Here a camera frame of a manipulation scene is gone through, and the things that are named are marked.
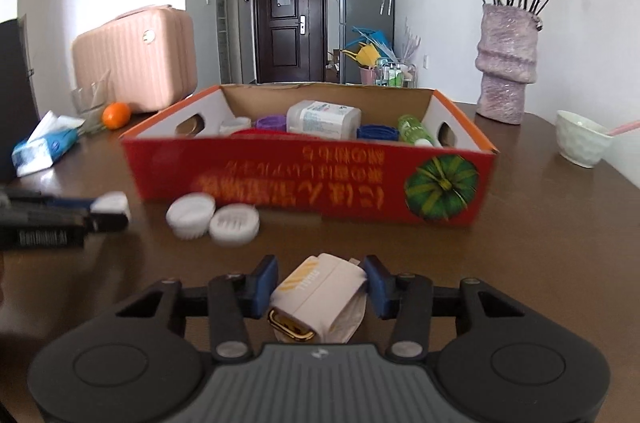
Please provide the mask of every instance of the door frame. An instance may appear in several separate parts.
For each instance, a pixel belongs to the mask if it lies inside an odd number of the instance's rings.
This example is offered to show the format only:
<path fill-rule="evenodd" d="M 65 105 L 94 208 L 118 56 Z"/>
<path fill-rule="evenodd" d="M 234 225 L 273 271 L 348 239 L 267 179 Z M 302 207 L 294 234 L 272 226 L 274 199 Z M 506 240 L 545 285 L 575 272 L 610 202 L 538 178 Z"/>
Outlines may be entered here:
<path fill-rule="evenodd" d="M 259 38 L 258 38 L 258 34 L 260 32 L 260 29 L 258 28 L 258 0 L 253 0 L 252 5 L 254 7 L 254 13 L 253 13 L 253 23 L 254 23 L 254 53 L 255 53 L 255 81 L 260 84 L 260 64 L 258 63 L 258 54 L 260 53 L 260 47 L 259 47 Z M 327 47 L 327 2 L 326 0 L 322 0 L 322 60 L 323 60 L 323 65 L 322 65 L 322 82 L 326 82 L 326 56 L 328 53 L 328 47 Z"/>
<path fill-rule="evenodd" d="M 234 84 L 243 84 L 242 46 L 240 39 L 240 0 L 226 0 L 226 40 L 229 50 L 229 71 Z M 218 44 L 218 10 L 216 9 L 216 45 Z"/>

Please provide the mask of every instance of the white cap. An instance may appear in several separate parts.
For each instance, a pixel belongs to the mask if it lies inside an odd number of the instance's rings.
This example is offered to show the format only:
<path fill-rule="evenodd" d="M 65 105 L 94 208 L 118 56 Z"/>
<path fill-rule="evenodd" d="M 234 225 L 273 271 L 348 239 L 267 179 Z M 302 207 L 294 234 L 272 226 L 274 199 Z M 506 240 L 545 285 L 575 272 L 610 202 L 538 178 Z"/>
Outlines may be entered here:
<path fill-rule="evenodd" d="M 234 132 L 246 129 L 251 129 L 251 118 L 239 116 L 238 118 L 222 122 L 222 125 L 220 125 L 220 136 L 231 136 Z"/>
<path fill-rule="evenodd" d="M 188 194 L 169 207 L 166 222 L 179 239 L 189 241 L 207 233 L 216 211 L 216 201 L 208 194 Z"/>
<path fill-rule="evenodd" d="M 258 210 L 249 205 L 229 205 L 213 216 L 209 233 L 220 246 L 242 246 L 253 241 L 260 230 Z"/>
<path fill-rule="evenodd" d="M 89 210 L 93 213 L 124 213 L 131 220 L 129 201 L 124 192 L 109 192 L 100 196 L 91 203 Z"/>
<path fill-rule="evenodd" d="M 433 143 L 431 143 L 429 140 L 426 140 L 425 138 L 420 138 L 420 140 L 415 140 L 414 145 L 417 147 L 433 147 Z"/>

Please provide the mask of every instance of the green plastic bottle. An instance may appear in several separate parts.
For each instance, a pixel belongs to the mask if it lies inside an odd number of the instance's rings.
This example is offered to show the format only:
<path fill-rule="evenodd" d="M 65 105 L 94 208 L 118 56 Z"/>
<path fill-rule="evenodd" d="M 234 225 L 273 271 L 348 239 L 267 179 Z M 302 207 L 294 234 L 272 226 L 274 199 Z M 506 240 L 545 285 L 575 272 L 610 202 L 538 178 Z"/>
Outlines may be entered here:
<path fill-rule="evenodd" d="M 423 127 L 422 122 L 412 114 L 405 114 L 398 119 L 398 130 L 400 132 L 400 141 L 415 145 L 418 140 L 427 140 L 431 145 L 433 138 Z"/>

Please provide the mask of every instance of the gray refrigerator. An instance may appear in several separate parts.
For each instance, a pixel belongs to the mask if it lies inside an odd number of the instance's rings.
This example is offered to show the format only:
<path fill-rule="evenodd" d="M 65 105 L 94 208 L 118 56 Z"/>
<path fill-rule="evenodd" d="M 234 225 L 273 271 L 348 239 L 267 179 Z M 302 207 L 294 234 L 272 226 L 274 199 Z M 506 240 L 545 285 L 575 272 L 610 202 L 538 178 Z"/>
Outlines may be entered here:
<path fill-rule="evenodd" d="M 340 50 L 356 40 L 360 35 L 352 31 L 354 26 L 383 31 L 386 38 L 393 44 L 394 23 L 396 18 L 396 2 L 387 15 L 388 2 L 386 0 L 383 15 L 380 15 L 382 0 L 340 0 Z M 357 52 L 358 46 L 352 46 L 349 51 Z M 343 84 L 360 83 L 360 67 L 358 63 L 340 52 L 340 82 Z"/>

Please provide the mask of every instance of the doorway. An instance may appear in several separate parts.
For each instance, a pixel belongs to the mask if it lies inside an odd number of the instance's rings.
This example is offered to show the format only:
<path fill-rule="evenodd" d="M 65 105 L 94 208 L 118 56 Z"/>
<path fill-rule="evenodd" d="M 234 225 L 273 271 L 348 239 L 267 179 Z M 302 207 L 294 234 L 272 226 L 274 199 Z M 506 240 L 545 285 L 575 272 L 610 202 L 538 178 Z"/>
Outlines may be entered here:
<path fill-rule="evenodd" d="M 257 81 L 322 82 L 326 0 L 254 0 Z"/>
<path fill-rule="evenodd" d="M 239 0 L 216 0 L 220 83 L 242 84 Z"/>

